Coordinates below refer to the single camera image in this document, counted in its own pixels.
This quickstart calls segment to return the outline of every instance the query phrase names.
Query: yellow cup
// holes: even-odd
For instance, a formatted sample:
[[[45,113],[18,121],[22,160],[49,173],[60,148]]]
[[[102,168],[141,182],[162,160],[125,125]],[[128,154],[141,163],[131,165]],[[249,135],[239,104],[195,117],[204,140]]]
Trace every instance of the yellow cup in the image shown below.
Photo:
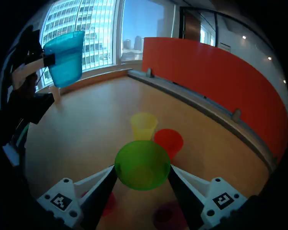
[[[134,140],[150,140],[158,124],[158,120],[150,113],[136,113],[131,119]]]

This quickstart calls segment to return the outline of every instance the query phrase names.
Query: wooden floor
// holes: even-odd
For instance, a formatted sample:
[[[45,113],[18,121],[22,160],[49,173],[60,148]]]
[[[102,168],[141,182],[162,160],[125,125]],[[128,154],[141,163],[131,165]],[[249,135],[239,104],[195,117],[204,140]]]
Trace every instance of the wooden floor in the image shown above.
[[[133,140],[129,119],[140,111],[158,118],[156,131],[172,128],[182,135],[175,166],[208,181],[222,177],[246,197],[261,191],[268,170],[235,135],[187,104],[122,77],[64,95],[38,125],[30,124],[26,175],[32,195],[38,198],[63,177],[76,182],[112,165]],[[113,192],[118,205],[98,229],[154,229],[154,210],[175,200],[168,181],[143,192],[118,179]]]

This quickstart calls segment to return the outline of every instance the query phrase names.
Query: red wall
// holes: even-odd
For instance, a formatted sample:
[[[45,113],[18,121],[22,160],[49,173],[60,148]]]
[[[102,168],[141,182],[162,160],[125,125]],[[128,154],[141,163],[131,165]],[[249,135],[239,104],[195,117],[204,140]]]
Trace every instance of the red wall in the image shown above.
[[[288,115],[269,81],[247,62],[222,49],[178,38],[145,38],[142,71],[173,81],[215,101],[241,120],[282,157]]]

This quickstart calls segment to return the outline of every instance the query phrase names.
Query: blue sky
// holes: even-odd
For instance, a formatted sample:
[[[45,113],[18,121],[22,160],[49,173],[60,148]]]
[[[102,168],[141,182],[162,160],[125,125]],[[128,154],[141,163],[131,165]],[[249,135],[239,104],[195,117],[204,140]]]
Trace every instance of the blue sky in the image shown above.
[[[122,39],[131,40],[131,47],[137,35],[157,36],[157,22],[163,18],[163,6],[149,0],[125,0]]]

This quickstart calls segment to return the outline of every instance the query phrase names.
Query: cable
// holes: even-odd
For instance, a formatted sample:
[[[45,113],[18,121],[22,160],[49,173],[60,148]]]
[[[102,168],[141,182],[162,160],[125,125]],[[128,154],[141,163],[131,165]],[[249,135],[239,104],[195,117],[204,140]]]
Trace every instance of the cable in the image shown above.
[[[36,83],[36,85],[40,82],[40,80],[41,80],[41,78],[42,78],[42,76],[43,76],[45,70],[46,70],[46,67],[44,68],[44,71],[42,72],[41,77],[40,77],[40,79],[38,80],[38,82]]]

